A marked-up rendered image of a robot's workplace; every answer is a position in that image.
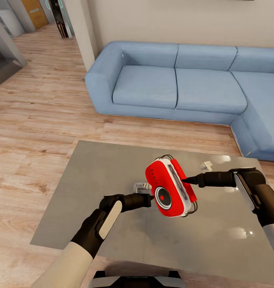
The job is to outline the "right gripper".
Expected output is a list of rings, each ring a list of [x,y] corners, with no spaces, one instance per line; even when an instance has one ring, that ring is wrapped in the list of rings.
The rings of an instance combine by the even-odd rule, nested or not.
[[[200,188],[205,186],[223,187],[220,181],[220,172],[206,172],[187,179],[182,179],[185,183],[198,184]]]

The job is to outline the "radio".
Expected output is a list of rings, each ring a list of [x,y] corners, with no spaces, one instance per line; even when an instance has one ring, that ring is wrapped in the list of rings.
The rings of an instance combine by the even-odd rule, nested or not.
[[[160,212],[167,217],[186,217],[196,195],[176,159],[158,157],[146,169],[145,175],[152,186],[152,194]]]

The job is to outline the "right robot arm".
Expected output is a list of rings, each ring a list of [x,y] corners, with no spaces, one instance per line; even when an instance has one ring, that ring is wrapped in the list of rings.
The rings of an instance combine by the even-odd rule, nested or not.
[[[203,172],[196,177],[182,179],[185,183],[198,184],[200,188],[238,187],[245,201],[257,215],[269,242],[274,250],[274,190],[266,184],[262,172],[255,167],[231,169],[228,172],[212,172],[211,162],[204,162],[199,167]]]

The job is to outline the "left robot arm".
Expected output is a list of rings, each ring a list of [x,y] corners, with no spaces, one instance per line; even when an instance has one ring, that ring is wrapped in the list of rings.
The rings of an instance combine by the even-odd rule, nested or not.
[[[56,260],[29,288],[80,288],[99,251],[101,244],[120,213],[137,208],[150,208],[154,196],[141,190],[151,190],[149,183],[135,183],[133,194],[108,194],[101,200],[99,209],[85,219]]]

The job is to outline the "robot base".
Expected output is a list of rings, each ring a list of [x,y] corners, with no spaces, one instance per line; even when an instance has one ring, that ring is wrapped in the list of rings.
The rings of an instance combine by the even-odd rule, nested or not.
[[[97,271],[87,288],[187,288],[178,271],[169,271],[164,276],[105,276]]]

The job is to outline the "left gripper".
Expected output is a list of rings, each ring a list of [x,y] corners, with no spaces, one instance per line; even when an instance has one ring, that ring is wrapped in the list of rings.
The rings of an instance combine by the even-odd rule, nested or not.
[[[151,207],[151,200],[154,199],[154,196],[151,196],[150,194],[140,194],[140,193],[133,193],[130,194],[132,201],[133,201],[133,207],[132,210],[137,208],[150,208]]]

